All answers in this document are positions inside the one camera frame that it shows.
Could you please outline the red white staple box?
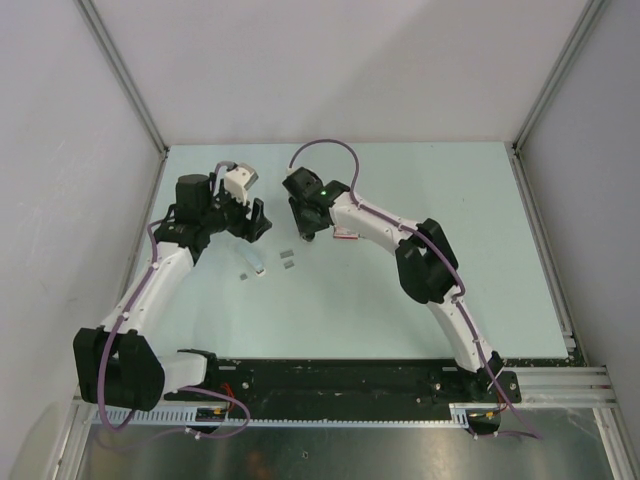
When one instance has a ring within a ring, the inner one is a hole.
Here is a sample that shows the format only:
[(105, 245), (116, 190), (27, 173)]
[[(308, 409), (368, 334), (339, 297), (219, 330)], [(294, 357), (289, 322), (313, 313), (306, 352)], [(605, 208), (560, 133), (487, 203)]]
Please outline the red white staple box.
[(360, 235), (357, 232), (351, 231), (349, 229), (335, 227), (333, 229), (333, 237), (335, 239), (343, 240), (358, 240), (360, 238)]

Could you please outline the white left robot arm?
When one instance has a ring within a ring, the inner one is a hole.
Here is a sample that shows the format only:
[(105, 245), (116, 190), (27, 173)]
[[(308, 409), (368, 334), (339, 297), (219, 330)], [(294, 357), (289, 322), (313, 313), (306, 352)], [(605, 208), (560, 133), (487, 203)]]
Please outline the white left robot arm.
[(185, 387), (202, 400), (219, 392), (214, 354), (183, 348), (161, 356), (149, 336), (213, 235), (227, 232), (254, 243), (272, 226), (263, 201), (249, 197), (257, 172), (246, 164), (225, 166), (223, 175), (178, 178), (174, 202), (148, 229), (151, 255), (145, 268), (99, 326), (75, 335), (73, 352), (84, 401), (150, 411), (164, 395)]

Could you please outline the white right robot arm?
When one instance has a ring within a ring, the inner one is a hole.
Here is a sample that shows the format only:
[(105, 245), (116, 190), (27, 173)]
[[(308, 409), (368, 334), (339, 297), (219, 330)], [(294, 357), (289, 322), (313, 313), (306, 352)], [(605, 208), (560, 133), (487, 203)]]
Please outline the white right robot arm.
[(390, 253), (402, 290), (425, 305), (449, 341), (461, 376), (463, 393), (484, 401), (498, 388), (504, 363), (480, 332), (465, 302), (459, 264), (440, 224), (421, 223), (379, 210), (356, 197), (347, 185), (324, 184), (313, 171), (289, 168), (283, 181), (300, 237), (311, 242), (317, 233), (344, 229)]

